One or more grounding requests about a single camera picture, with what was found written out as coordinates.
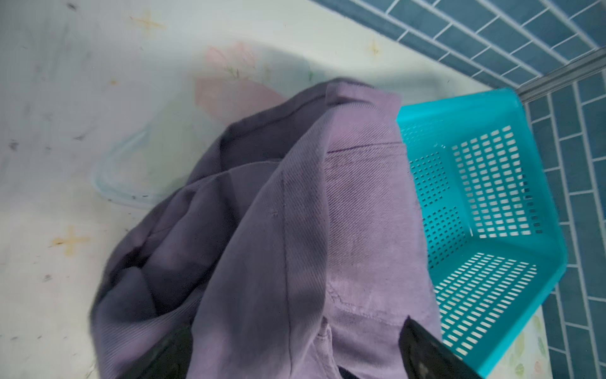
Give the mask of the purple trousers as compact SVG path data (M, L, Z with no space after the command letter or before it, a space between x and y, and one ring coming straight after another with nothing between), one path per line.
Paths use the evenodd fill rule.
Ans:
M441 332L400 107L340 79L231 124L110 256L99 375L191 325L186 378L404 378L405 320Z

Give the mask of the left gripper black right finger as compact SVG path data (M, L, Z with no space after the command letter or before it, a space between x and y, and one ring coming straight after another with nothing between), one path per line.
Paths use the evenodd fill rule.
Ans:
M481 379L411 317L405 320L399 334L399 350L408 378Z

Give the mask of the teal plastic basket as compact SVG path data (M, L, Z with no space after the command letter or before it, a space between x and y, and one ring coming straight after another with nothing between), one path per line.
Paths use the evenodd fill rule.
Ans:
M567 246L522 103L509 89L402 107L443 342L488 376L550 295Z

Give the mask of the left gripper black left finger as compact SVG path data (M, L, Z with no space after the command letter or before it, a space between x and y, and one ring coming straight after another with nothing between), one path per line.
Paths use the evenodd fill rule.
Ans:
M183 379L193 353L191 325L176 328L126 371L122 379Z

